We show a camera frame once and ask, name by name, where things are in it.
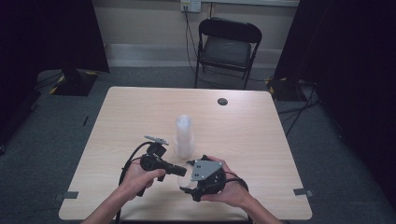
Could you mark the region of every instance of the table top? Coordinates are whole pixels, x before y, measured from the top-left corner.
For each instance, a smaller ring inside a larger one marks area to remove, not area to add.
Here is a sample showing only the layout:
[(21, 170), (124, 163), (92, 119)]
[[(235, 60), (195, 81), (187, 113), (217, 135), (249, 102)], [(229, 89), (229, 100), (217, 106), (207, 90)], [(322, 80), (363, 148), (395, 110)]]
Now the table top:
[[(227, 105), (219, 105), (225, 98)], [(61, 219), (87, 217), (117, 186), (121, 167), (147, 139), (169, 142), (165, 161), (182, 165), (175, 154), (176, 118), (189, 115), (195, 137), (192, 159), (204, 154), (226, 160), (250, 193), (279, 219), (309, 219), (312, 211), (271, 95), (266, 91), (110, 88), (68, 191)], [(136, 157), (146, 152), (142, 148)], [(122, 207), (124, 220), (244, 220), (247, 214), (224, 203), (194, 202), (178, 188), (177, 176), (154, 181), (143, 197)]]

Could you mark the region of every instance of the person's right hand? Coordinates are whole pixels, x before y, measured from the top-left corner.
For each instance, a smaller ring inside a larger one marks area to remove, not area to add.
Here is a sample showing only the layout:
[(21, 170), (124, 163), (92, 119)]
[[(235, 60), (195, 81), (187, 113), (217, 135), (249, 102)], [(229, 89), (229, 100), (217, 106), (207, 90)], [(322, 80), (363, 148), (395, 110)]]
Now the person's right hand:
[[(231, 171), (230, 167), (228, 167), (225, 161), (211, 156), (207, 156), (207, 157), (212, 161), (222, 162), (223, 164), (222, 169), (224, 170), (224, 172), (226, 172), (227, 179), (235, 178), (235, 173)], [(238, 181), (231, 181), (226, 183), (224, 189), (218, 194), (203, 195), (201, 197), (201, 201), (221, 202), (221, 203), (227, 203), (228, 205), (233, 207), (241, 207), (244, 200), (249, 195), (250, 194), (248, 193), (248, 191)]]

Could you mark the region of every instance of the baseboard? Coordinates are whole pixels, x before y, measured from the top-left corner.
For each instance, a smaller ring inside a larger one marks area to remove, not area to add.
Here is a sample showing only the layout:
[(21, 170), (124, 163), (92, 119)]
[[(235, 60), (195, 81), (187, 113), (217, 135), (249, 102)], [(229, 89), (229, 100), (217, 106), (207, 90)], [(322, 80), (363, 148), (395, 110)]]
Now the baseboard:
[[(192, 47), (105, 44), (110, 67), (195, 66)], [(259, 49), (253, 67), (276, 68), (281, 49)]]

